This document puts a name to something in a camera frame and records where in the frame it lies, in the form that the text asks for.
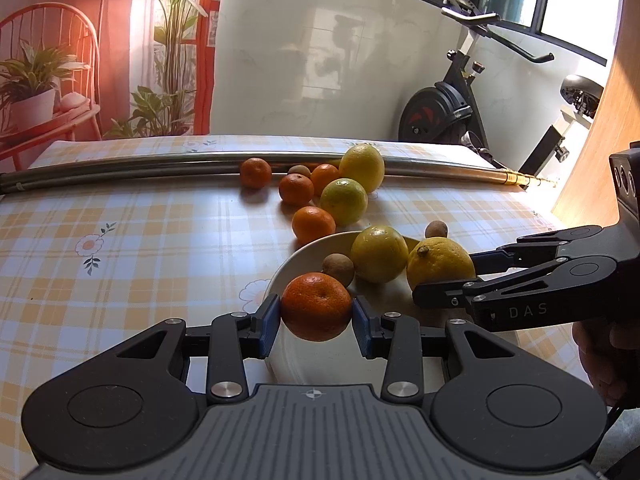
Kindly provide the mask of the person's right hand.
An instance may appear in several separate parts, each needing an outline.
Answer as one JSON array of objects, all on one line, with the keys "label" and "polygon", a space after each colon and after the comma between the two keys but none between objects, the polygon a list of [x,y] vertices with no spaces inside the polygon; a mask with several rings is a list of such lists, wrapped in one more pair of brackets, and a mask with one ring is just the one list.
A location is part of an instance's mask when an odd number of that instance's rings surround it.
[{"label": "person's right hand", "polygon": [[605,403],[639,391],[639,323],[596,320],[573,324],[582,368]]}]

